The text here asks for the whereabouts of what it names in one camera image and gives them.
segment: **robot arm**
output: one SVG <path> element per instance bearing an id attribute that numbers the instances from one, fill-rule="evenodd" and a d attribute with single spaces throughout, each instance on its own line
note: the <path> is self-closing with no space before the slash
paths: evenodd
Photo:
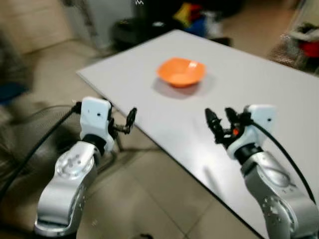
<path id="1" fill-rule="evenodd" d="M 55 164 L 52 180 L 43 190 L 34 225 L 44 238 L 76 236 L 85 203 L 85 192 L 97 176 L 104 152 L 110 152 L 117 131 L 129 133 L 135 120 L 134 108 L 124 126 L 114 125 L 108 101 L 86 97 L 82 101 L 81 141 L 62 154 Z"/>
<path id="2" fill-rule="evenodd" d="M 318 238 L 319 210 L 290 180 L 289 173 L 261 146 L 265 136 L 250 125 L 253 120 L 270 130 L 275 109 L 266 105 L 251 105 L 238 115 L 226 108 L 231 123 L 223 129 L 220 119 L 206 109 L 207 124 L 232 159 L 242 165 L 241 173 L 250 194 L 262 209 L 270 239 Z"/>

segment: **black cable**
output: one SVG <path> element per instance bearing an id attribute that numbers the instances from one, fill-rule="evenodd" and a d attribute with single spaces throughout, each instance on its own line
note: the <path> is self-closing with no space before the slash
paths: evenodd
<path id="1" fill-rule="evenodd" d="M 15 180 L 15 178 L 18 176 L 18 174 L 21 172 L 21 170 L 25 167 L 25 165 L 29 162 L 29 160 L 32 158 L 34 153 L 40 148 L 40 146 L 50 137 L 50 135 L 63 123 L 65 122 L 73 113 L 79 113 L 81 111 L 81 103 L 77 102 L 75 106 L 72 107 L 72 109 L 66 113 L 55 125 L 38 141 L 38 143 L 32 148 L 32 150 L 28 153 L 28 155 L 24 158 L 23 162 L 19 165 L 19 167 L 10 175 L 8 180 L 6 181 L 5 185 L 0 190 L 0 205 L 1 202 Z"/>
<path id="2" fill-rule="evenodd" d="M 290 157 L 288 152 L 284 149 L 284 147 L 267 130 L 265 130 L 263 127 L 261 127 L 259 124 L 257 124 L 253 120 L 251 120 L 251 125 L 253 125 L 257 129 L 259 129 L 262 133 L 264 133 L 265 136 L 267 136 L 280 149 L 280 151 L 288 159 L 288 161 L 290 162 L 290 164 L 292 165 L 294 170 L 297 172 L 298 176 L 300 177 L 301 181 L 303 182 L 303 184 L 307 190 L 307 193 L 309 194 L 310 199 L 316 204 L 315 197 L 313 195 L 313 192 L 311 191 L 311 188 L 310 188 L 307 180 L 303 176 L 303 173 L 300 171 L 300 169 L 298 168 L 298 166 L 296 165 L 294 160 Z"/>

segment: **tiled floor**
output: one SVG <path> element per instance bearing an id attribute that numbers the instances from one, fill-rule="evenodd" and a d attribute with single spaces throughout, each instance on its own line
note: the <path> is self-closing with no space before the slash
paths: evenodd
<path id="1" fill-rule="evenodd" d="M 257 0 L 248 2 L 241 13 L 225 21 L 225 35 L 234 38 L 235 48 L 265 57 L 293 11 L 278 9 L 274 0 L 260 0 L 261 5 Z M 75 74 L 95 56 L 93 49 L 76 41 L 35 53 L 34 88 L 20 100 L 50 106 L 98 97 Z M 114 117 L 125 121 L 118 112 Z M 155 239 L 257 238 L 138 129 L 121 139 L 124 148 L 145 150 L 119 152 L 116 163 L 95 180 L 87 193 L 79 239 L 130 239 L 139 233 Z M 39 192 L 5 210 L 7 221 L 31 230 Z M 0 238 L 9 237 L 0 234 Z"/>

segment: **plastic bowl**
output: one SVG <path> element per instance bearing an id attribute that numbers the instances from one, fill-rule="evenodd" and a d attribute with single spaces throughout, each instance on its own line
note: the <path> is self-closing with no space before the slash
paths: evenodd
<path id="1" fill-rule="evenodd" d="M 205 75 L 205 65 L 174 57 L 165 61 L 158 68 L 157 73 L 162 80 L 174 87 L 188 87 L 202 80 Z"/>

